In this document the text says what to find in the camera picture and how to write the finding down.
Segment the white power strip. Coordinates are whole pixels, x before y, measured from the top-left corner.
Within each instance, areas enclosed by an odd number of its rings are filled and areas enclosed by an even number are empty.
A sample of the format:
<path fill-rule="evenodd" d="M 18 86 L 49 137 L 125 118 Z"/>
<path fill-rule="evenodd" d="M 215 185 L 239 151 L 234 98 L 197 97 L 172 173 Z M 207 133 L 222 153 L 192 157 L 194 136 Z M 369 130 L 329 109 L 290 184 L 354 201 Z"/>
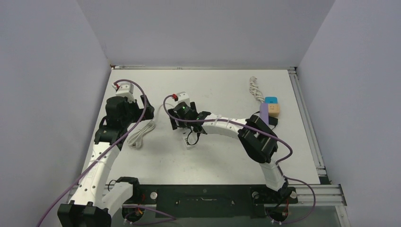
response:
<path fill-rule="evenodd" d="M 195 142 L 197 141 L 197 134 L 192 132 L 190 129 L 185 129 L 182 131 L 182 139 L 183 147 L 186 150 L 190 150 L 195 148 Z"/>

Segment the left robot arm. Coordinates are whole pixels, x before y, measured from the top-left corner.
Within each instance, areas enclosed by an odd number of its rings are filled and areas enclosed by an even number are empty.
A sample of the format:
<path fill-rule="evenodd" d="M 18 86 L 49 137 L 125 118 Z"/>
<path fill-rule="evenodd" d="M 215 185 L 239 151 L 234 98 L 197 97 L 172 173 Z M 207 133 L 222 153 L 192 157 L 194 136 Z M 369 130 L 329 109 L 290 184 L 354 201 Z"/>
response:
<path fill-rule="evenodd" d="M 106 101 L 106 115 L 95 133 L 92 156 L 87 169 L 79 179 L 79 185 L 67 204 L 61 204 L 57 216 L 63 227 L 109 227 L 117 202 L 136 203 L 141 190 L 133 184 L 134 177 L 123 182 L 107 196 L 103 190 L 113 163 L 118 157 L 128 135 L 128 127 L 154 117 L 154 107 L 146 95 L 141 95 L 144 105 L 139 108 L 136 100 L 114 96 Z"/>

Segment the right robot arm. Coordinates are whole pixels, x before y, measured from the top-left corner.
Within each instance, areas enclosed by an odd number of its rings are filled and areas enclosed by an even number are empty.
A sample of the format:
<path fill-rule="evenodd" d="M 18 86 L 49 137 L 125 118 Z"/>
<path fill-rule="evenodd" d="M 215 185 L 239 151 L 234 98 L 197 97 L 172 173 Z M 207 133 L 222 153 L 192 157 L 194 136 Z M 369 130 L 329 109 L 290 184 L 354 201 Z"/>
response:
<path fill-rule="evenodd" d="M 268 188 L 268 198 L 272 202 L 284 199 L 286 180 L 272 158 L 278 150 L 277 136 L 269 126 L 257 115 L 245 119 L 233 119 L 207 111 L 197 112 L 193 107 L 180 102 L 174 108 L 168 109 L 167 114 L 172 128 L 190 129 L 196 134 L 195 141 L 199 140 L 201 134 L 217 134 L 238 139 L 248 157 L 260 164 Z"/>

